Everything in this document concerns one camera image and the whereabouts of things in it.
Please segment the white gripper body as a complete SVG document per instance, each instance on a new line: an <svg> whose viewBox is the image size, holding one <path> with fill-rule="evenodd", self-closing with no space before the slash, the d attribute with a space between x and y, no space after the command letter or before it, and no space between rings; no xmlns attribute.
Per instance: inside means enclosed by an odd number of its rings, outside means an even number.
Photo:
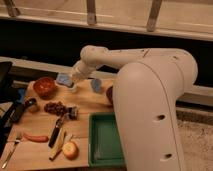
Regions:
<svg viewBox="0 0 213 171"><path fill-rule="evenodd" d="M74 83L78 83L87 78L87 65L82 62L78 61L71 69L70 72L71 80Z"/></svg>

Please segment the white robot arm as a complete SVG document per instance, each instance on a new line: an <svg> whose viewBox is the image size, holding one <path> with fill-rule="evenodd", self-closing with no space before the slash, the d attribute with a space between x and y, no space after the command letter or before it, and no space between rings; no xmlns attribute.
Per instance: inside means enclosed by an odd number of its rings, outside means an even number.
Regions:
<svg viewBox="0 0 213 171"><path fill-rule="evenodd" d="M176 48L84 47L71 70L79 82L102 66L117 68L113 106L127 171L186 171L176 101L198 74L194 57Z"/></svg>

